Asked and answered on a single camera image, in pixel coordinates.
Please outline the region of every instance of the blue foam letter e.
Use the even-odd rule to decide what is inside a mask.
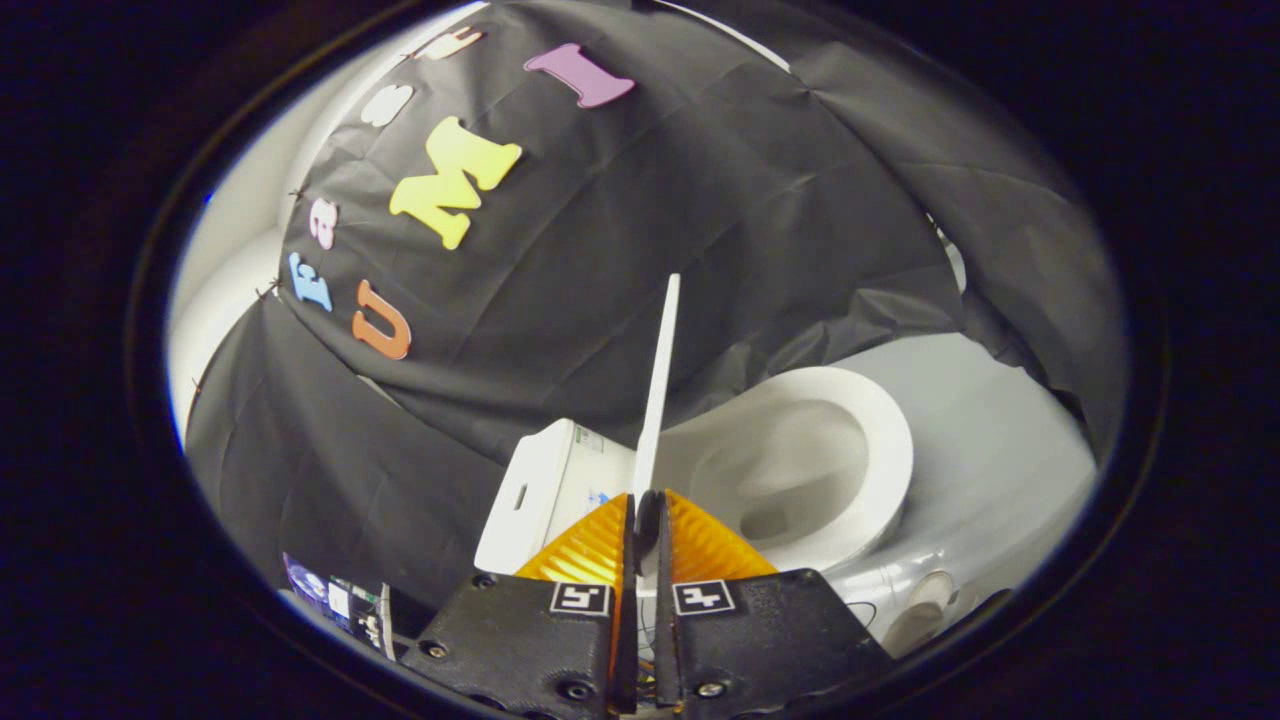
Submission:
[[[316,269],[302,264],[302,256],[297,252],[289,254],[289,273],[293,275],[293,293],[298,300],[310,300],[320,304],[326,311],[333,313],[333,302],[329,301],[329,284],[324,278],[316,278]]]

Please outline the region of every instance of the toilet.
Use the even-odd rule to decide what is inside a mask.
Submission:
[[[822,571],[892,529],[911,459],[906,419],[883,388],[851,370],[801,368],[659,433],[650,487],[691,500],[778,570]],[[594,507],[639,489],[634,465],[635,451],[568,419],[525,437],[476,566],[517,571]]]
[[[911,457],[906,419],[883,388],[801,368],[663,430],[654,478],[778,570],[822,571],[892,529]]]

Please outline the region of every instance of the purple foam letter i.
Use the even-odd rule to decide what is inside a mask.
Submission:
[[[622,97],[636,81],[616,78],[582,56],[576,42],[561,45],[525,63],[526,70],[547,70],[552,77],[577,91],[579,108],[599,108]]]

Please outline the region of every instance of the white stick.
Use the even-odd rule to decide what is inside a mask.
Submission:
[[[658,433],[662,432],[662,409],[667,401],[667,375],[671,372],[671,350],[676,341],[676,307],[680,304],[680,275],[667,282],[667,302],[662,309],[658,328],[658,350],[653,357],[653,378],[649,380],[649,406],[644,413],[644,427],[636,443],[635,474],[631,475],[631,495],[640,500],[653,486],[653,462],[658,456]]]

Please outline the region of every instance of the black tarp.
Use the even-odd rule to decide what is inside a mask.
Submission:
[[[390,124],[364,123],[360,99],[324,143],[279,299],[223,342],[187,437],[206,496],[274,579],[287,551],[442,602],[520,437],[568,416],[634,443],[676,272],[667,424],[788,369],[959,329],[1078,401],[1110,447],[1123,311],[1083,202],[1034,143],[874,28],[764,0],[689,5],[791,72],[660,4],[497,3],[460,23],[481,41],[375,85],[415,88]],[[524,69],[564,42],[635,90],[585,110]],[[388,210],[397,182],[435,172],[424,142],[449,115],[524,149],[453,251]],[[308,232],[320,197],[339,206],[329,250]],[[964,299],[925,211],[964,254]],[[291,252],[332,313],[293,296]],[[412,328],[403,360],[352,336],[365,279]]]

